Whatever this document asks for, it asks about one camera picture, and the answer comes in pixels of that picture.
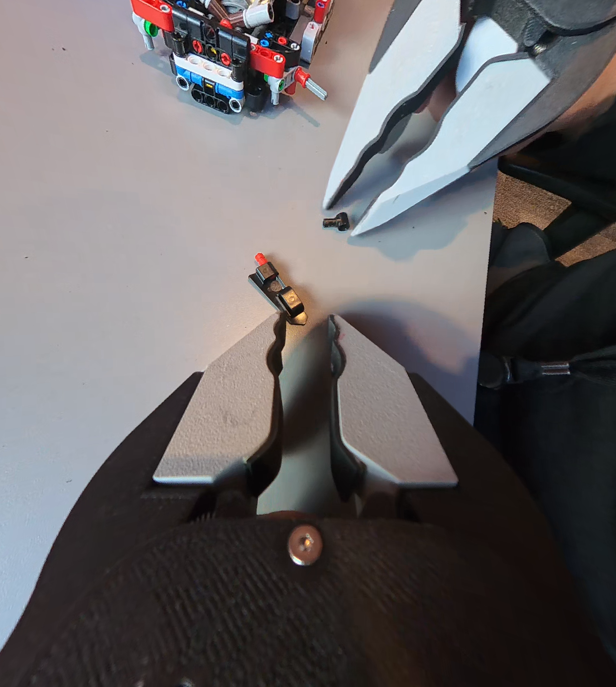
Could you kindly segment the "toy brick car model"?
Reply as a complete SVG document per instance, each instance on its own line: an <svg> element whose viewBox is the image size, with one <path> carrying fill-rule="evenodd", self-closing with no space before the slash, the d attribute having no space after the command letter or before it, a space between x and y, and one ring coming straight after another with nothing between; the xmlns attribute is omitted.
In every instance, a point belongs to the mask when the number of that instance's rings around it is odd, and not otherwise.
<svg viewBox="0 0 616 687"><path fill-rule="evenodd" d="M333 1L132 1L145 47L161 35L177 86L223 114L261 112L297 86L321 100L308 72Z"/></svg>

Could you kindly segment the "black office chair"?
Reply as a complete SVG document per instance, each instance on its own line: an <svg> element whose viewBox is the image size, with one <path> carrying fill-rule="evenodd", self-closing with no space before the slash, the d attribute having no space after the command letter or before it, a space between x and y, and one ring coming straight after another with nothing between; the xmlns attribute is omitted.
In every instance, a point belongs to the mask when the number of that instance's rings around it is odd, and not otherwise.
<svg viewBox="0 0 616 687"><path fill-rule="evenodd" d="M616 223L616 186L558 170L527 155L499 159L504 174L566 199L575 207Z"/></svg>

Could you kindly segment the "grey desk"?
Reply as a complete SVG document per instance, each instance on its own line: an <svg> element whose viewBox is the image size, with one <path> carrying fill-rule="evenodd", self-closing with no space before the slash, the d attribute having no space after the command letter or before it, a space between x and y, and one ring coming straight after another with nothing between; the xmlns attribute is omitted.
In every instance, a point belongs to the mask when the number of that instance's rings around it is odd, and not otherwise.
<svg viewBox="0 0 616 687"><path fill-rule="evenodd" d="M337 3L310 68L326 102L226 117L175 86L128 1L0 1L0 649L107 456L272 314L255 253L309 314L287 419L321 404L338 313L473 421L496 163L379 231L322 228L388 9Z"/></svg>

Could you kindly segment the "person's right hand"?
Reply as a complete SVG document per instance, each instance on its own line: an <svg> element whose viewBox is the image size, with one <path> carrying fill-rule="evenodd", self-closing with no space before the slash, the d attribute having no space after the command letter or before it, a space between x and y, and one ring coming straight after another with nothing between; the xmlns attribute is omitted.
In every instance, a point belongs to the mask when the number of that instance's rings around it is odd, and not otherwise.
<svg viewBox="0 0 616 687"><path fill-rule="evenodd" d="M529 143L547 133L575 138L591 128L596 118L608 111L616 98L616 53L590 88L549 126L532 136Z"/></svg>

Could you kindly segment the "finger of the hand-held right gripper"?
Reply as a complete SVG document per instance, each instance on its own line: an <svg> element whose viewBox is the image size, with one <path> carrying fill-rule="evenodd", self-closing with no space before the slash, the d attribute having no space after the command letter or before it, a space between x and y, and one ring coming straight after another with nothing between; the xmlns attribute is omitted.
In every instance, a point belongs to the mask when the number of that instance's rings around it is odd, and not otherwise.
<svg viewBox="0 0 616 687"><path fill-rule="evenodd" d="M322 207L332 208L390 134L431 96L463 37L461 1L395 1L333 163Z"/></svg>
<svg viewBox="0 0 616 687"><path fill-rule="evenodd" d="M352 236L385 225L511 146L488 148L546 88L550 78L492 19L480 20L482 36L469 40L475 71L445 109L429 142L403 167L355 223Z"/></svg>

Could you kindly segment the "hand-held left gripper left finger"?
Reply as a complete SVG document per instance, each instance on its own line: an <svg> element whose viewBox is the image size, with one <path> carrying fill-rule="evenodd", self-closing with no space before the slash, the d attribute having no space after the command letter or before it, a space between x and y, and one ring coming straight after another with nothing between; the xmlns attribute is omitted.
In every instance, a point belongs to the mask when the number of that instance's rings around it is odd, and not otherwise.
<svg viewBox="0 0 616 687"><path fill-rule="evenodd" d="M279 374L286 321L273 314L204 371L153 474L160 484L258 497L281 465Z"/></svg>

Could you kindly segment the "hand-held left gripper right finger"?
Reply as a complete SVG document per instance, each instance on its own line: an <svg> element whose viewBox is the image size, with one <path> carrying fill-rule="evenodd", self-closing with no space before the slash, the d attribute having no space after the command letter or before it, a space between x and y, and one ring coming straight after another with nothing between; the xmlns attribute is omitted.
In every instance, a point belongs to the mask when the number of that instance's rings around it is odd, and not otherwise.
<svg viewBox="0 0 616 687"><path fill-rule="evenodd" d="M458 477L405 368L329 316L331 474L339 498L455 488Z"/></svg>

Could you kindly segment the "black hinged brick piece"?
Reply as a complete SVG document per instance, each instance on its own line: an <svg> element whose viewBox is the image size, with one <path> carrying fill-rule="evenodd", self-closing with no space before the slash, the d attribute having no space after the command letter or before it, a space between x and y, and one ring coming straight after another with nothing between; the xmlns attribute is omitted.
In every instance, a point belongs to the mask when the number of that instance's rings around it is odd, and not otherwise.
<svg viewBox="0 0 616 687"><path fill-rule="evenodd" d="M304 304L294 288L284 283L278 270L268 261L266 265L256 266L249 275L249 280L260 293L286 318L292 325L303 326L307 323Z"/></svg>

